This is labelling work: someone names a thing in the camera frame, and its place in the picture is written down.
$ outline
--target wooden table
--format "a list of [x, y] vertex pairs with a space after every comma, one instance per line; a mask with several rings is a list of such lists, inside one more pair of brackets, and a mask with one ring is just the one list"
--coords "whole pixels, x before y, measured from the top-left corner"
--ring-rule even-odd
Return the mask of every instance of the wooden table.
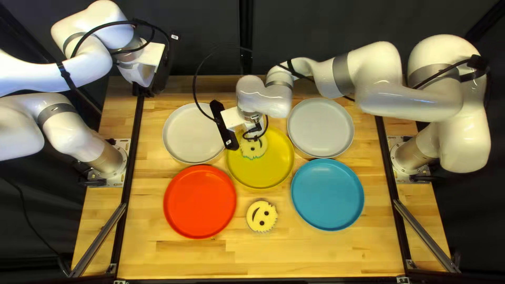
[[[240, 76], [203, 76], [198, 99], [221, 101], [225, 108], [235, 102], [235, 82]], [[191, 77], [172, 76], [167, 92], [145, 99], [136, 155], [133, 185], [126, 221], [118, 277], [156, 278], [251, 278], [395, 276], [403, 273], [392, 209], [384, 174], [375, 120], [343, 98], [351, 114], [355, 136], [351, 147], [337, 160], [359, 177], [365, 191], [365, 207], [351, 227], [339, 232], [316, 230], [294, 210], [289, 187], [296, 170], [308, 160], [296, 155], [291, 177], [276, 188], [252, 192], [235, 182], [237, 210], [221, 233], [207, 240], [186, 239], [166, 222], [162, 198], [170, 180], [188, 165], [174, 161], [162, 142], [162, 127], [170, 113], [193, 102]], [[308, 82], [296, 81], [293, 106], [319, 96]], [[100, 134], [105, 138], [131, 136], [136, 98], [122, 77], [111, 77]], [[388, 135], [414, 135], [413, 121], [385, 119]], [[286, 132], [285, 119], [271, 125]], [[228, 173], [224, 155], [213, 166]], [[398, 185], [400, 199], [424, 228], [448, 253], [433, 189], [430, 184]], [[257, 198], [276, 204], [279, 219], [268, 234], [252, 232], [245, 221], [247, 207]], [[89, 188], [79, 228], [73, 265], [77, 263], [101, 226], [119, 204], [121, 190]], [[436, 259], [408, 227], [412, 259], [420, 268], [442, 270]], [[110, 262], [111, 233], [86, 274], [102, 273]]]

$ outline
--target blue plate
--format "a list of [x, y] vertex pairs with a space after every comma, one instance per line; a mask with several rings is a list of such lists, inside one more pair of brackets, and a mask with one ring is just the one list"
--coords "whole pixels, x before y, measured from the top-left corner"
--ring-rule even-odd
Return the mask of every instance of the blue plate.
[[349, 167], [331, 159], [316, 159], [294, 175], [291, 198], [307, 223], [321, 230], [338, 231], [359, 218], [365, 193]]

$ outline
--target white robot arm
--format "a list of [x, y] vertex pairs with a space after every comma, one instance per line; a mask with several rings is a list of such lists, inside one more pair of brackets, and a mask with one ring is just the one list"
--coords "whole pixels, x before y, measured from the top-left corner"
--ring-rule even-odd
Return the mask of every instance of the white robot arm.
[[[412, 87], [472, 55], [478, 55], [477, 50], [460, 37], [437, 35], [427, 38], [411, 53], [409, 85]], [[236, 94], [240, 118], [250, 121], [251, 114], [255, 117], [261, 117], [261, 114], [286, 117], [291, 110], [293, 81], [298, 79], [298, 73], [313, 76], [319, 92], [327, 98], [353, 93], [357, 105], [366, 113], [437, 122], [436, 126], [422, 131], [422, 138], [417, 139], [418, 145], [426, 144], [416, 147], [424, 154], [406, 154], [404, 165], [400, 165], [402, 169], [408, 167], [416, 172], [436, 157], [441, 158], [445, 169], [453, 172], [475, 171], [487, 162], [490, 136], [482, 103], [485, 76], [460, 83], [460, 75], [474, 72], [473, 68], [461, 65], [420, 89], [406, 87], [402, 84], [398, 51], [383, 41], [324, 62], [295, 58], [281, 65], [284, 68], [276, 66], [268, 72], [265, 84], [250, 75], [238, 81]], [[230, 110], [222, 112], [227, 127], [239, 124], [236, 115], [231, 113]]]
[[[96, 81], [110, 71], [113, 64], [110, 52], [134, 49], [145, 43], [130, 24], [114, 25], [102, 28], [89, 36], [78, 49], [76, 56], [71, 58], [77, 42], [86, 32], [102, 24], [126, 20], [114, 2], [99, 0], [84, 11], [53, 25], [51, 35], [68, 58], [61, 64], [70, 73], [76, 87]], [[126, 80], [148, 87], [164, 50], [164, 44], [151, 42], [139, 51], [118, 54], [114, 57]], [[22, 89], [45, 92], [70, 89], [57, 63], [29, 63], [0, 50], [0, 64], [8, 66], [0, 70], [0, 97]]]
[[[84, 11], [54, 24], [51, 35], [68, 58], [60, 63], [24, 62], [0, 50], [0, 64], [6, 67], [0, 69], [0, 97], [22, 89], [43, 91], [0, 98], [0, 161], [40, 151], [44, 145], [42, 128], [56, 150], [88, 164], [98, 175], [112, 176], [124, 170], [124, 153], [89, 129], [65, 96], [52, 93], [105, 76], [113, 61], [129, 82], [136, 82], [150, 92], [165, 87], [170, 68], [168, 46], [146, 44], [131, 24], [113, 23], [118, 21], [127, 21], [119, 7], [112, 1], [98, 0]], [[104, 24], [110, 26], [81, 40], [86, 33]], [[79, 41], [82, 43], [73, 57]]]

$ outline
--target yellow sponge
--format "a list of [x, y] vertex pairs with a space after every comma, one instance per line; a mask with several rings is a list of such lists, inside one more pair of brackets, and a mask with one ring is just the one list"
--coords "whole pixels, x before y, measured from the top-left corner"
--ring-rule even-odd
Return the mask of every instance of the yellow sponge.
[[263, 233], [274, 227], [277, 216], [275, 206], [266, 201], [256, 201], [249, 206], [245, 218], [253, 231]]
[[247, 140], [243, 137], [240, 139], [240, 150], [242, 156], [251, 160], [257, 159], [265, 154], [268, 147], [268, 141], [265, 136], [258, 138], [256, 141]]

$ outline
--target yellow plate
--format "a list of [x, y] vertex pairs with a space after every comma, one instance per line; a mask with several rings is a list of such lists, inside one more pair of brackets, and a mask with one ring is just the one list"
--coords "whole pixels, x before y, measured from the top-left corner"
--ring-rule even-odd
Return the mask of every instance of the yellow plate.
[[[240, 141], [242, 132], [237, 133]], [[227, 150], [226, 165], [231, 175], [245, 186], [264, 190], [282, 183], [291, 174], [294, 149], [289, 138], [276, 127], [269, 126], [265, 137], [268, 148], [256, 159], [242, 156], [242, 151]]]

